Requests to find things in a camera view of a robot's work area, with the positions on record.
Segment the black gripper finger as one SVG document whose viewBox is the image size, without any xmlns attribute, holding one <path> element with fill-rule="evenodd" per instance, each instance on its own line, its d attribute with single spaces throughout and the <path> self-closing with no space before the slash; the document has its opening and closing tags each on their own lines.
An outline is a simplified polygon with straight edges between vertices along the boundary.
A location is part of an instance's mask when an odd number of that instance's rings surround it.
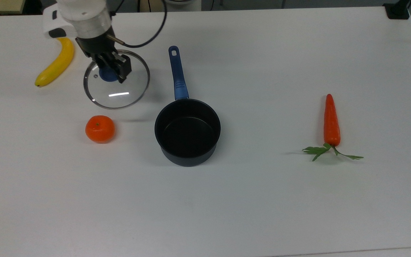
<svg viewBox="0 0 411 257">
<path fill-rule="evenodd" d="M 118 79 L 115 71 L 116 58 L 114 54 L 95 54 L 95 62 L 99 68 L 101 79 Z"/>
<path fill-rule="evenodd" d="M 116 73 L 117 80 L 122 84 L 132 71 L 131 60 L 125 54 L 113 53 L 113 57 L 112 69 Z"/>
</svg>

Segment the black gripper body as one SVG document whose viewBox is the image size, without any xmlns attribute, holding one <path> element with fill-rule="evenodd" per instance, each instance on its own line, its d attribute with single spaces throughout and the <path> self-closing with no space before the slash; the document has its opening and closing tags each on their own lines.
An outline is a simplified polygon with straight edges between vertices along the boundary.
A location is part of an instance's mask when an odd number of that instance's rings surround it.
<svg viewBox="0 0 411 257">
<path fill-rule="evenodd" d="M 95 60 L 99 56 L 118 53 L 118 50 L 115 48 L 114 37 L 113 33 L 105 33 L 92 39 L 76 37 L 75 41 L 86 57 L 91 57 Z"/>
</svg>

